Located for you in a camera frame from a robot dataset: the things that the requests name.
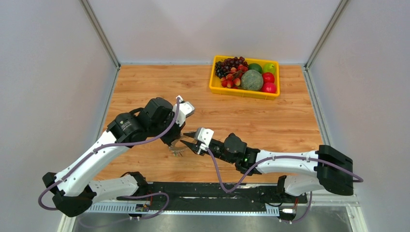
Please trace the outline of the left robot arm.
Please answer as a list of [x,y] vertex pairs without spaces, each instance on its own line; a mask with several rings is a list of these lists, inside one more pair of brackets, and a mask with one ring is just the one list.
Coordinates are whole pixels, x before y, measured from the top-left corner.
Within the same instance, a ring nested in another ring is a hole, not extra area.
[[100,138],[64,170],[43,176],[46,192],[51,192],[53,206],[68,217],[76,217],[93,204],[114,198],[147,196],[145,178],[139,172],[127,172],[116,179],[96,181],[95,176],[116,157],[137,145],[161,140],[170,146],[181,136],[186,119],[194,106],[177,97],[176,103],[157,97],[146,106],[119,114]]

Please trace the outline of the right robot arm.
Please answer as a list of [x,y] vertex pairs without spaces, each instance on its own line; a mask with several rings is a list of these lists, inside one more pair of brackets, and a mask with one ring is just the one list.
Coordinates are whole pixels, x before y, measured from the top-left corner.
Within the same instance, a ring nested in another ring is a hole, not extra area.
[[322,189],[336,195],[351,196],[353,184],[362,181],[353,173],[352,159],[330,145],[320,145],[318,150],[307,152],[283,153],[251,148],[234,133],[223,142],[213,139],[211,129],[199,128],[185,135],[196,141],[182,141],[192,152],[209,155],[213,162],[220,159],[234,164],[243,176],[283,173],[276,188],[276,195],[283,202]]

